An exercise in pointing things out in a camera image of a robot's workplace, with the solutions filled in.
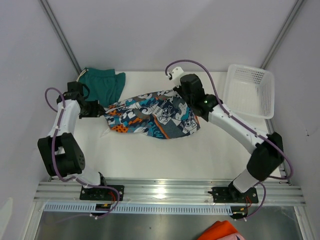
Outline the teal green shorts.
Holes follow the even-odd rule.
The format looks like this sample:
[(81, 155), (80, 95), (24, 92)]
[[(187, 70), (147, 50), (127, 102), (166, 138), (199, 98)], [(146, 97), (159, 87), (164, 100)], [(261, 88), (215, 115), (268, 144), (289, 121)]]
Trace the teal green shorts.
[(83, 87), (87, 101), (99, 101), (105, 108), (119, 101), (126, 84), (124, 72), (85, 68), (81, 73), (77, 80), (87, 86)]

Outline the patterned blue orange shorts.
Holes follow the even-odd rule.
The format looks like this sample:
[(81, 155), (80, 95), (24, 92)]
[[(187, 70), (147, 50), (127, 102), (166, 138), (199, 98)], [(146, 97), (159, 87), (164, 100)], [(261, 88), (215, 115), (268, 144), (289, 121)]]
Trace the patterned blue orange shorts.
[(190, 136), (200, 130), (198, 117), (174, 90), (137, 95), (105, 109), (111, 131), (144, 134), (161, 140)]

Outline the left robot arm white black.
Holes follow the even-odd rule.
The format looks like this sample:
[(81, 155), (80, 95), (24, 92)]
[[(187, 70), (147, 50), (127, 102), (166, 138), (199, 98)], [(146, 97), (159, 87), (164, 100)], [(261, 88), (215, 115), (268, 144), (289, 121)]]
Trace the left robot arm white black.
[(85, 188), (106, 189), (118, 193), (108, 186), (104, 176), (86, 166), (85, 155), (78, 145), (74, 131), (76, 121), (82, 118), (99, 118), (105, 113), (97, 100), (88, 101), (84, 94), (87, 86), (78, 81), (67, 83), (67, 91), (47, 88), (58, 93), (55, 109), (56, 118), (46, 137), (37, 142), (47, 173), (58, 177), (62, 182), (76, 181)]

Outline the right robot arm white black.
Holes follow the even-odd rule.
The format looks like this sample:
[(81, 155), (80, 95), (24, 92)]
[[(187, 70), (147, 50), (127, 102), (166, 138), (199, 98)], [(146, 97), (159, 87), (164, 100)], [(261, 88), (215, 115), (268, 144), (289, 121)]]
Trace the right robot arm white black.
[(224, 130), (250, 153), (245, 170), (229, 185), (233, 194), (247, 192), (269, 178), (283, 163), (282, 138), (279, 134), (256, 131), (237, 119), (217, 93), (205, 93), (202, 82), (196, 74), (182, 73), (173, 76), (171, 80), (174, 83), (174, 90), (198, 117)]

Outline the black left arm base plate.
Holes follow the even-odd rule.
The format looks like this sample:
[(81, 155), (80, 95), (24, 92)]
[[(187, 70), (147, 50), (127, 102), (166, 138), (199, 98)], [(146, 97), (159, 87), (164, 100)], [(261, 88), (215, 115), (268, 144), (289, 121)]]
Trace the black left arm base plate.
[(117, 193), (115, 190), (106, 188), (84, 188), (82, 186), (80, 200), (83, 201), (117, 201)]

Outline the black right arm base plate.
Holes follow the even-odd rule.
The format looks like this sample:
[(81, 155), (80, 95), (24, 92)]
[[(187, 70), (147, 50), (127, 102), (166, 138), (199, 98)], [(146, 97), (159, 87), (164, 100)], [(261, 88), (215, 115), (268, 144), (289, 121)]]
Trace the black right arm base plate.
[(240, 192), (229, 186), (214, 186), (207, 193), (212, 196), (214, 203), (257, 204), (259, 202), (257, 190), (254, 187), (246, 192)]

